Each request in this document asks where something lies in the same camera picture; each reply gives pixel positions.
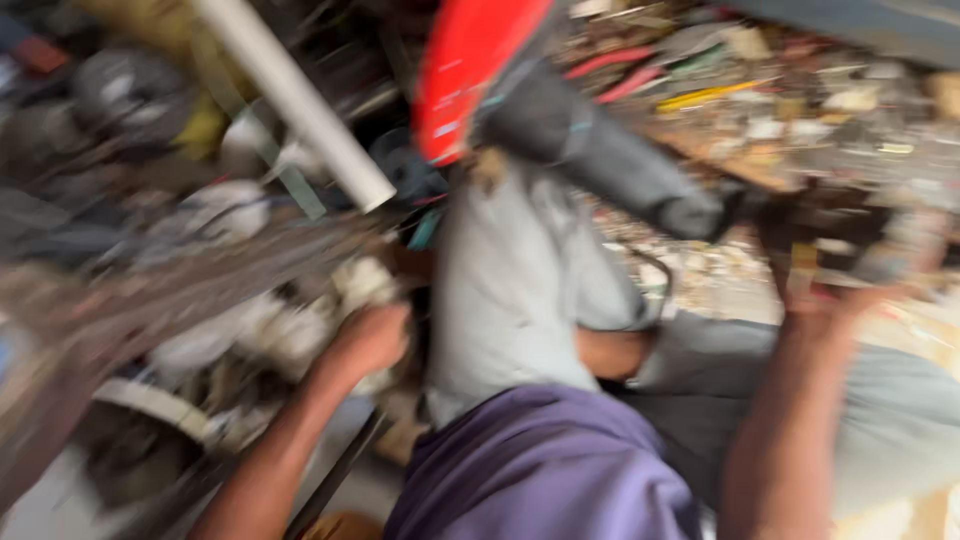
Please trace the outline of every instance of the person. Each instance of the person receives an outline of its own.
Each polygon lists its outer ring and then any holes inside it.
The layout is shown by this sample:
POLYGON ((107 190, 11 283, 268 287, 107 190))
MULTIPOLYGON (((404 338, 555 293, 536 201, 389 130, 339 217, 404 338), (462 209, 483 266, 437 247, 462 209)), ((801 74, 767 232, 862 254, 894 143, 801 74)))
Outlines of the person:
MULTIPOLYGON (((827 538, 831 520, 960 479, 960 384, 858 346, 891 287, 783 286, 779 327, 681 312, 651 325, 588 212, 510 161, 451 195, 415 448, 385 538, 827 538), (612 396, 598 379, 631 380, 612 396)), ((405 348, 407 308, 350 318, 191 540, 280 538, 324 424, 405 348)))

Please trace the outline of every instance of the leg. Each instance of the leg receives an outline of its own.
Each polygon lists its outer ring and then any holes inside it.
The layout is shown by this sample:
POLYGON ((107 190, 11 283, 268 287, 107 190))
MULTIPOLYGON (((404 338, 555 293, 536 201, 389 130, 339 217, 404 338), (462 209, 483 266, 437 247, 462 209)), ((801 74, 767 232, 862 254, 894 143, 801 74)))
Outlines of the leg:
POLYGON ((426 400, 444 425, 521 384, 598 389, 576 328, 629 328, 644 304, 570 189, 515 161, 493 193, 460 185, 441 232, 426 400))
MULTIPOLYGON (((657 427, 668 461, 710 506, 776 330, 682 313, 641 368, 638 394, 623 398, 657 427)), ((960 479, 960 383, 922 358, 865 346, 838 429, 835 517, 960 479)))

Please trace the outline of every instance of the pvc pipe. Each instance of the pvc pipe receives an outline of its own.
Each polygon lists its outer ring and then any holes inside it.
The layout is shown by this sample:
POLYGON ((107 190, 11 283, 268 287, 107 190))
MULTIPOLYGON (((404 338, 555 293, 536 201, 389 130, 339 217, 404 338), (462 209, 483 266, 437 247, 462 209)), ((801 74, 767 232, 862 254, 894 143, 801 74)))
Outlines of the pvc pipe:
POLYGON ((193 0, 197 13, 253 78, 294 132, 326 161, 364 212, 396 189, 246 0, 193 0))

